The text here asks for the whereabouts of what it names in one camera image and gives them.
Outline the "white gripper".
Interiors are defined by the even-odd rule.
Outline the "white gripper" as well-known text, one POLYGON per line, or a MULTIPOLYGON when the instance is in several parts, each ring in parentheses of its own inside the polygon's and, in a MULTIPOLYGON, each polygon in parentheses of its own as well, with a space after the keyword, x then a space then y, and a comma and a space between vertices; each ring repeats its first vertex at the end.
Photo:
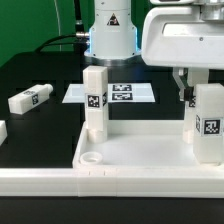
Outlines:
POLYGON ((150 0, 144 20, 142 58, 173 68, 181 101, 193 99, 188 69, 224 70, 224 0, 150 0))

